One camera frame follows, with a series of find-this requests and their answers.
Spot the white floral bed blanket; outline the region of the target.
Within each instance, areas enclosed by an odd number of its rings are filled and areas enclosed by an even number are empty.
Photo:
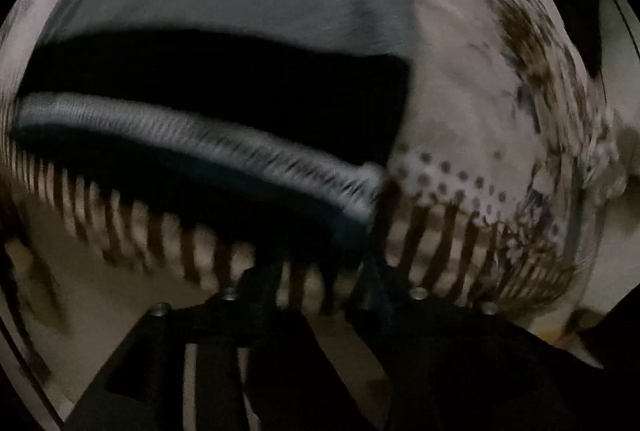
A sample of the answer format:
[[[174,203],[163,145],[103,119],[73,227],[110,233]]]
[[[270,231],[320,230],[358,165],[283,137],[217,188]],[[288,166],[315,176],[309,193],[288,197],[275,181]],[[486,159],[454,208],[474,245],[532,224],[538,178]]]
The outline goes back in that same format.
[[[1,161],[107,262],[216,292],[256,266],[270,295],[319,313],[340,277],[484,311],[551,304],[584,266],[582,214],[625,184],[613,122],[584,51],[586,0],[413,0],[405,115],[362,232],[213,229],[71,179],[10,140],[16,0],[1,27]]]

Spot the black grey striped sock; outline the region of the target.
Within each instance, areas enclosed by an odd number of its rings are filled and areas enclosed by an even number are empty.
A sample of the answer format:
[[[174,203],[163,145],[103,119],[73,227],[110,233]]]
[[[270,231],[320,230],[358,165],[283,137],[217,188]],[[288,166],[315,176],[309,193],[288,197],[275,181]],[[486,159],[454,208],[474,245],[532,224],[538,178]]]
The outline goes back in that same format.
[[[405,115],[413,0],[51,0],[12,41],[8,134],[213,229],[362,232]]]

